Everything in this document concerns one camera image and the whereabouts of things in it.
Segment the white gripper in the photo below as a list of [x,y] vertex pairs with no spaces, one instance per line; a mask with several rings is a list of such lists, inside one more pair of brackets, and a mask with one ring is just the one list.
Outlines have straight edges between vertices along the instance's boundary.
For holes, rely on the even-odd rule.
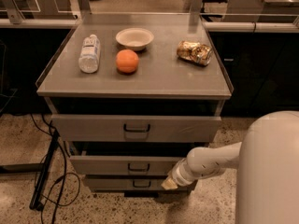
[[189,186],[196,180],[192,173],[187,160],[182,159],[176,163],[172,171],[167,174],[167,178],[162,182],[161,186],[165,190],[174,190],[179,186]]

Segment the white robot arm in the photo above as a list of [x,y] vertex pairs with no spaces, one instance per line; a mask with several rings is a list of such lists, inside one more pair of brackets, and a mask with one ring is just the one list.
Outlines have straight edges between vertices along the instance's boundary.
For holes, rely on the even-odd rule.
[[298,111],[256,119],[241,142],[192,149],[162,187],[186,187],[228,168],[237,170],[235,224],[299,224]]

